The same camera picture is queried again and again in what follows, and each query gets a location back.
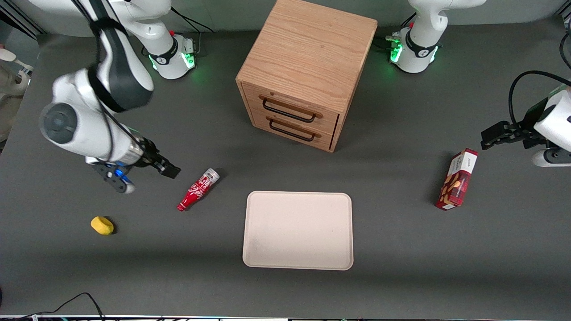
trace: black cable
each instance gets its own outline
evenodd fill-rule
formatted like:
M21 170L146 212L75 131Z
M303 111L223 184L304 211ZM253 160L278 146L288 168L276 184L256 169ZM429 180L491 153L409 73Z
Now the black cable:
M187 18L182 17L184 21L186 21L186 23L188 23L192 28L194 28L194 30L196 30L197 33L201 33L202 31L198 30L198 28L192 24L192 22L190 22Z
M569 61L567 60L564 51L565 41L567 40L567 37L569 37L569 32L566 32L563 38L561 38L561 42L559 43L559 54L561 55L561 59L563 59L563 62L565 62L567 67L571 69L571 63L569 63Z
M565 6L565 8L561 9L561 10L559 11L559 14L562 14L563 11L567 10L567 8L569 8L569 6L571 6L571 3L568 3L568 4Z
M60 305L57 309L55 309L54 311L41 311L41 312L36 312L36 313L32 313L32 314L28 314L26 316L22 316L20 318L13 318L13 321L20 321L20 320L24 320L27 319L33 315L36 314L53 314L59 311L59 309L63 308L66 304L70 303L71 301L75 300L76 298L78 298L81 295L87 295L89 296L89 298L91 299L91 301L93 302L93 305L95 305L95 308L97 309L97 314L99 314L99 317L101 318L102 321L105 321L105 318L103 317L103 312L101 311L101 308L99 307L99 305L97 304L97 301L95 301L95 299L93 298L93 296L91 296L91 294L89 294L88 292L81 292L80 294L74 296L73 298L65 301L62 305Z
M197 55L200 53L201 48L202 48L202 33L198 33L198 50L196 51Z
M144 53L145 50L146 50L146 48L143 46L141 48L141 55L146 57L148 55L148 50L147 50L147 54Z
M93 19L91 18L91 16L83 6L83 4L81 4L81 2L79 2L78 0L71 0L71 1L75 5L75 7L79 10L79 12L81 12L81 14L87 19L87 22L89 23L89 28L91 29L91 32L95 36L95 60L97 63L100 63L101 41L99 40L99 31L95 28L95 21L93 21Z
M379 44L375 43L374 41L373 41L373 42L371 42L371 44L372 44L373 46L375 46L375 47L379 48L379 49L382 49L382 50L384 50L384 51L387 51L387 50L389 50L389 48L387 48L387 47L383 47L383 46L381 46L381 45L379 45Z
M111 120L112 120L117 126L119 126L119 128L121 128L121 129L125 132L125 134L127 134L127 135L129 136L129 138L131 138L131 139L141 148L141 150L143 151L143 155L147 153L146 150L145 150L145 148L144 148L144 146L143 146L143 143L141 143L140 141L138 141L138 140L135 138L135 136L133 136L133 134L132 134L130 131L126 130L125 127L123 127L123 125L122 125L115 117L113 117L113 115L111 115L111 113L110 113L106 108L102 108L102 111L103 111L109 118L111 118Z
M412 18L414 18L414 17L415 17L415 15L416 15L416 12L415 12L415 13L413 13L413 14L412 14L410 17L408 17L408 19L406 19L405 21L403 21L403 22L400 24L400 26L401 26L401 27L404 27L404 26L406 26L406 25L407 25L407 23L409 23L409 22L412 20Z
M210 30L210 32L212 32L212 33L214 32L214 30L212 30L212 28L210 28L210 27L208 27L208 26L206 26L206 25L203 25L202 23L200 23L200 22L198 22L198 21L196 21L196 20L193 20L193 19L191 19L191 18L189 18L189 17L187 17L187 16L181 14L181 13L178 12L175 8L171 7L171 10L172 10L172 12L174 12L175 14L181 16L182 18L188 19L188 20L194 22L194 23L197 24L197 25L203 26L203 27L205 27L206 29Z
M571 81L563 78L563 77L559 77L558 75L554 75L552 73L548 73L546 71L541 71L541 70L528 70L524 73L521 73L519 76L516 77L516 79L513 80L511 87L509 88L509 96L508 96L508 111L509 111L509 117L514 125L514 128L516 129L516 132L518 134L520 134L522 137L524 137L525 139L536 143L538 145L543 144L542 141L540 141L539 139L535 139L533 138L530 134L527 134L523 131L523 129L521 128L520 124L516 121L516 117L513 114L513 90L516 88L516 84L518 81L520 81L521 78L523 78L526 75L542 75L554 80L557 80L567 86L571 86Z

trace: black metal handle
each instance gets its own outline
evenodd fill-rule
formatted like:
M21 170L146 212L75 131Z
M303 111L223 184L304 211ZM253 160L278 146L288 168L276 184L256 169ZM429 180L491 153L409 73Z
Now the black metal handle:
M275 131L279 131L280 133L283 133L283 134L285 134L285 135L289 135L289 136L291 136L291 137L295 137L295 138L297 138L297 139L301 139L301 140L306 141L306 142L310 142L310 141L312 141L312 140L315 138L315 134L312 134L312 135L311 135L311 138L306 138L306 137L303 137L303 136L300 136L300 135L297 135L297 134L294 134L294 133L290 133L290 132L287 131L287 130L283 130L283 129L281 129L281 128L277 128L277 127L275 127L275 126L272 126L273 123L274 123L274 120L273 120L273 119L270 119L270 128L273 129L273 130L275 130Z
M276 113L276 114L284 115L284 116L293 118L293 119L295 119L295 120L297 120L297 121L302 121L302 122L304 122L304 123L311 123L311 122L313 122L313 120L315 120L315 116L316 116L315 114L313 114L313 116L311 116L310 119L307 119L307 118L303 118L303 117L299 117L299 116L297 116L297 115L293 115L293 114L287 113L287 112L285 112L285 111L281 111L281 110L279 110L279 109L275 109L275 108L269 107L269 106L266 105L267 102L268 102L268 99L267 99L267 98L264 98L264 101L262 101L262 106L264 106L264 109L265 109L265 110L273 111L273 112Z

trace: table surface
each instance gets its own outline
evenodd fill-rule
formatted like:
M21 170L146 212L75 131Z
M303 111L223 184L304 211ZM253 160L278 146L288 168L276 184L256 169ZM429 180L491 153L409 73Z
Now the table surface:
M519 143L497 146L481 152L462 207L433 205L451 157L479 151L480 132L508 118L515 76L569 76L563 34L555 18L451 26L417 75L371 51L333 154L251 126L234 78L256 33L204 34L196 70L174 81L141 57L154 97L118 118L182 172L172 180L136 169L131 195L41 136L53 80L94 55L93 39L46 36L0 157L1 311L50 310L88 291L109 315L568 320L571 170L533 166L534 151ZM516 90L518 117L558 85L534 77ZM227 175L178 212L209 167ZM255 190L350 195L353 267L245 266L246 197ZM96 215L112 217L118 233L95 233ZM61 313L95 310L79 300Z

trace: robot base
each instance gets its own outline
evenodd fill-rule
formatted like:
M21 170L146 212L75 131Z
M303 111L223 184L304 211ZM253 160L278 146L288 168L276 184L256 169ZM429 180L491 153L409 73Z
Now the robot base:
M424 71L428 65L434 61L438 47L436 47L431 53L427 53L425 57L417 57L415 52L407 45L407 42L404 41L404 37L409 30L410 28L406 27L400 31L394 32L392 37L387 37L387 40L396 44L391 51L389 61L401 68L402 71L416 74Z
M178 43L178 50L168 64L161 65L149 56L152 67L166 79L180 78L186 75L186 73L195 66L194 44L192 39L187 39L181 35L174 35L173 38Z

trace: wooden drawer cabinet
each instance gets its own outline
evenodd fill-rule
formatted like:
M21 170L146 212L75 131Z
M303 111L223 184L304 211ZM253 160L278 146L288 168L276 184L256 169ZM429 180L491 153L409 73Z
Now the wooden drawer cabinet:
M313 3L277 0L236 77L252 124L333 152L376 26Z

